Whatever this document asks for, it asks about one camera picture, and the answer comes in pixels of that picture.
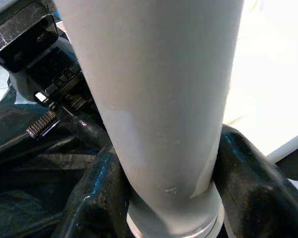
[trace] gray tube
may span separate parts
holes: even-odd
[[[56,4],[134,189],[134,234],[205,237],[242,1]]]

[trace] black tarp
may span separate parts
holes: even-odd
[[[60,123],[41,141],[26,128],[47,109],[15,105],[10,86],[0,102],[0,238],[50,237],[67,199],[98,151]]]

